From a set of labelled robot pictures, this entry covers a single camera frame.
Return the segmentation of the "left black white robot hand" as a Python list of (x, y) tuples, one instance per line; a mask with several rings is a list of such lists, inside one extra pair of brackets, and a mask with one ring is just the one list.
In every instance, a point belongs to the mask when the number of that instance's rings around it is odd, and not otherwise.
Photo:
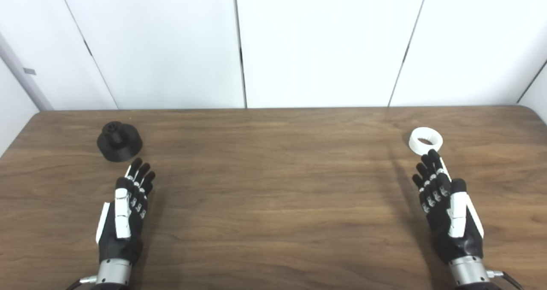
[(149, 211), (148, 197), (156, 173), (148, 162), (136, 158), (115, 183), (115, 194), (105, 202), (98, 221), (98, 261), (122, 259), (136, 264), (142, 255), (142, 230)]

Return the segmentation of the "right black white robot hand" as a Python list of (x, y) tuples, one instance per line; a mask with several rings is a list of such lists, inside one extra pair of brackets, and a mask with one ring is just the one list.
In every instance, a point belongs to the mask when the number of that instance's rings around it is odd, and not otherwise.
[(439, 258), (449, 264), (457, 258), (482, 258), (484, 230), (467, 190), (452, 179), (439, 153), (431, 149), (416, 165), (412, 180), (430, 229), (430, 241)]

